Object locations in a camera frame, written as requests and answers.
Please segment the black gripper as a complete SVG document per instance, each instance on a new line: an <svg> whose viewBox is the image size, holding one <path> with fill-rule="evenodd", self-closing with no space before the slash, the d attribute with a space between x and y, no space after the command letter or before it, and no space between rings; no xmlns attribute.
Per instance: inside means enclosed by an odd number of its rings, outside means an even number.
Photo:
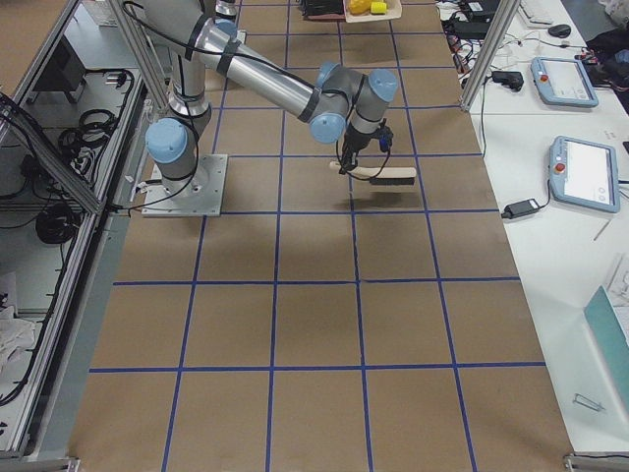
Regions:
<svg viewBox="0 0 629 472"><path fill-rule="evenodd" d="M356 169L359 152L366 148L372 140L377 141L381 152L390 155L393 138L394 134L386 125L385 120L382 120L375 130L369 133L359 132L350 124L344 136L341 157L337 156L339 174L345 175L347 170L352 172Z"/></svg>

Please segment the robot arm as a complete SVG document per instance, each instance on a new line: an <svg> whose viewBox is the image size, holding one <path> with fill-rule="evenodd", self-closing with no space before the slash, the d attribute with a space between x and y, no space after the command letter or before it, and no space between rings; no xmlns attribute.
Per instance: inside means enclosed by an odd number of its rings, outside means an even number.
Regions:
<svg viewBox="0 0 629 472"><path fill-rule="evenodd" d="M255 92L308 124L320 143L342 146L336 157L339 173L371 184L391 183L401 173L381 165L362 167L358 155L376 140L390 153L393 133L384 117L398 81L388 70L363 74L327 62L315 84L280 68L240 41L199 1L126 1L124 13L160 36L177 63L169 94L171 110L182 116L202 116L209 108L204 71Z"/></svg>

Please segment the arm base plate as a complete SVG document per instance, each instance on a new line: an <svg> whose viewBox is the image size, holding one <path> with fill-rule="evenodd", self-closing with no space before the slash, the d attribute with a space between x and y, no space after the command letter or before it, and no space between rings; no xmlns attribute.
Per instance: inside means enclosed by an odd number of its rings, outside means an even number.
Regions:
<svg viewBox="0 0 629 472"><path fill-rule="evenodd" d="M164 180L156 163L151 178L159 183L147 187L145 217L216 217L221 214L228 167L227 154L203 154L192 182Z"/></svg>

